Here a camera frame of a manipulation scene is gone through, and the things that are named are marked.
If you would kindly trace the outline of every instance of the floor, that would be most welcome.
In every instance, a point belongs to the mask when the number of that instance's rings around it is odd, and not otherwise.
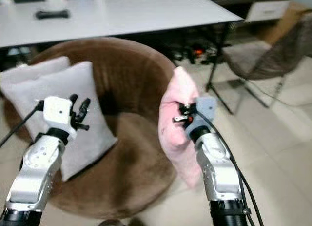
[[[210,66],[190,65],[187,61],[181,65],[188,69],[204,94]],[[266,226],[312,225],[311,65],[312,59],[305,59],[286,81],[280,98],[293,106],[277,102],[266,109],[246,93],[235,116],[222,105],[217,110],[214,123],[245,173]],[[244,90],[231,88],[227,83],[231,79],[234,76],[228,66],[221,64],[214,82],[231,106],[235,106],[237,93]],[[256,82],[268,92],[273,83]],[[0,99],[0,137],[7,132]],[[0,149],[0,203],[5,201],[26,147],[25,142],[13,137]],[[163,196],[136,217],[147,226],[212,225],[202,181],[194,189],[188,189],[179,177]],[[101,221],[71,215],[48,204],[41,225],[96,226]]]

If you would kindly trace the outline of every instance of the gray chair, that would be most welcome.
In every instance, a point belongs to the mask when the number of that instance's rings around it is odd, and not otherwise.
[[[223,48],[223,56],[230,69],[239,76],[243,86],[265,107],[270,107],[285,82],[285,76],[294,71],[304,56],[312,54],[312,14],[307,14],[287,34],[281,37],[272,47],[263,41],[255,41]],[[213,71],[207,89],[216,93],[227,110],[225,101],[212,84]],[[272,95],[270,105],[264,103],[247,86],[248,80],[265,80],[280,77],[281,80]]]

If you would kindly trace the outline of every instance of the cushion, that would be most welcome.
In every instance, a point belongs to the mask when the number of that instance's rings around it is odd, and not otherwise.
[[[73,93],[79,96],[74,105],[75,111],[78,111],[85,98],[91,99],[89,113],[83,121],[84,124],[90,125],[90,129],[78,130],[77,138],[66,146],[61,166],[64,181],[97,160],[117,140],[101,113],[93,81],[92,63],[81,62],[64,71],[44,75],[35,80],[8,84],[4,90],[5,96],[22,117],[35,107],[35,99],[44,99],[52,95],[68,98]],[[39,132],[48,130],[42,112],[36,112],[26,126],[33,139]]]
[[[227,64],[236,75],[253,80],[250,79],[249,73],[270,47],[263,41],[254,41],[225,47],[222,51]]]
[[[59,57],[32,66],[12,68],[1,73],[0,84],[4,85],[20,83],[26,80],[34,80],[43,75],[62,71],[69,67],[69,65],[70,62],[68,57]]]
[[[175,179],[157,138],[157,125],[135,113],[105,116],[118,137],[98,162],[63,183],[54,179],[50,202],[98,219],[122,219],[145,209]]]
[[[177,102],[191,104],[198,96],[192,78],[182,67],[178,67],[174,70],[159,109],[158,135],[161,147],[189,187],[195,186],[201,170],[196,160],[194,143],[186,137],[183,124],[173,123],[172,118],[180,115]]]

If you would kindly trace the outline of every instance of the chair seat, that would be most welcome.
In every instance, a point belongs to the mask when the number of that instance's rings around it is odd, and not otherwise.
[[[134,113],[105,116],[118,142],[75,178],[56,175],[50,202],[81,216],[127,218],[145,209],[176,176],[161,149],[157,125]]]
[[[270,47],[263,41],[254,41],[225,47],[222,51],[225,61],[236,75],[252,80],[249,73]]]

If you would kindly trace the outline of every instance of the black cable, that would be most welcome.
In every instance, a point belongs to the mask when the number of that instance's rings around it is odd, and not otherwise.
[[[290,106],[290,107],[300,107],[300,106],[307,106],[307,105],[312,105],[312,103],[306,103],[306,104],[299,104],[299,105],[294,105],[294,104],[289,104],[289,103],[286,103],[282,100],[280,100],[279,98],[277,97],[274,97],[273,95],[265,92],[264,90],[262,90],[258,85],[256,85],[254,82],[251,82],[251,81],[248,81],[249,83],[251,83],[254,87],[256,87],[261,93],[263,93],[264,95],[267,95],[268,97],[270,98],[273,98],[277,101],[279,101],[280,103],[286,105],[286,106]]]
[[[212,128],[213,130],[215,131],[215,133],[218,135],[218,137],[221,139],[222,143],[226,146],[227,150],[229,151],[230,153],[230,157],[231,157],[231,161],[233,162],[236,170],[238,171],[238,176],[239,176],[239,184],[240,184],[240,187],[241,187],[241,192],[242,192],[242,199],[243,199],[243,203],[245,205],[245,207],[247,207],[247,201],[246,201],[246,196],[245,196],[245,191],[244,191],[244,186],[242,184],[242,180],[243,182],[245,183],[246,185],[246,188],[249,192],[249,195],[251,197],[251,200],[252,200],[252,203],[253,203],[253,207],[254,207],[254,210],[256,212],[256,215],[257,215],[257,218],[258,218],[258,221],[259,221],[259,224],[260,226],[263,226],[263,221],[262,221],[262,218],[261,218],[261,214],[260,214],[260,211],[259,211],[259,208],[257,206],[257,202],[255,201],[255,198],[254,198],[254,194],[249,186],[249,184],[247,183],[247,180],[245,178],[245,176],[243,175],[243,173],[240,171],[237,163],[236,163],[236,160],[234,158],[234,155],[233,153],[231,152],[231,149],[229,148],[228,144],[226,143],[226,141],[224,140],[223,136],[220,134],[220,132],[218,131],[218,129],[214,126],[214,124],[209,120],[207,119],[201,112],[199,111],[196,111],[196,113],[205,121],[207,122]],[[251,218],[251,216],[248,214],[247,215],[247,218],[249,220],[249,223],[254,226],[254,222]]]
[[[43,101],[40,101],[38,105],[17,125],[15,126],[6,136],[1,140],[0,142],[0,148],[7,142],[7,140],[16,133],[26,122],[29,120],[30,117],[33,116],[33,114],[38,111],[43,110]]]

